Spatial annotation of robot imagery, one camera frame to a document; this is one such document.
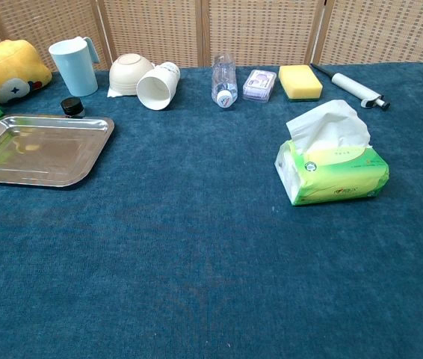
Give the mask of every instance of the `light blue pitcher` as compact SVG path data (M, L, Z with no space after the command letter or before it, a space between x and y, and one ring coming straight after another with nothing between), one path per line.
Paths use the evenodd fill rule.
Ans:
M51 45L49 52L73 96L87 96L97 91L92 62L98 64L99 56L89 37L60 41Z

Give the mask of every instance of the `black jar lid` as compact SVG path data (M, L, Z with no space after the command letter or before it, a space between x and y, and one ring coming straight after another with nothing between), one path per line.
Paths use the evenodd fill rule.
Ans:
M61 102L65 114L75 116L84 110L84 106L78 97L68 97Z

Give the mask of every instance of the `paper cup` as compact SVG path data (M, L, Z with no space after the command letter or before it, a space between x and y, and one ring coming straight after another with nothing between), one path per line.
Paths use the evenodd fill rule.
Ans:
M172 62L164 62L147 72L137 84L137 97L151 110L162 110L175 96L180 69Z

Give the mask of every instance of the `plastic water bottle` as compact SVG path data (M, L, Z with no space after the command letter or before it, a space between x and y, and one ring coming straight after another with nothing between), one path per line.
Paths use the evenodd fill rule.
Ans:
M238 97L235 61L230 54L214 57L211 97L220 107L227 108Z

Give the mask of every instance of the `metal tray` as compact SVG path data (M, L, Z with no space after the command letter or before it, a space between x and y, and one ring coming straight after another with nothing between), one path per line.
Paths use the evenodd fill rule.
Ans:
M88 175L114 121L6 115L0 119L0 182L65 187Z

